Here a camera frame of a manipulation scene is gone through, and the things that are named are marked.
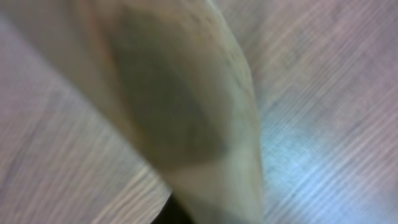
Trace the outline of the white pouch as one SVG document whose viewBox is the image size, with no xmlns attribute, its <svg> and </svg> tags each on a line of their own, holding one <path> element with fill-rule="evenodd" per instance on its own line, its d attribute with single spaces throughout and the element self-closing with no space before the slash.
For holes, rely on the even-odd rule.
<svg viewBox="0 0 398 224">
<path fill-rule="evenodd" d="M 2 1 L 195 223 L 262 223 L 248 63 L 212 1 Z"/>
</svg>

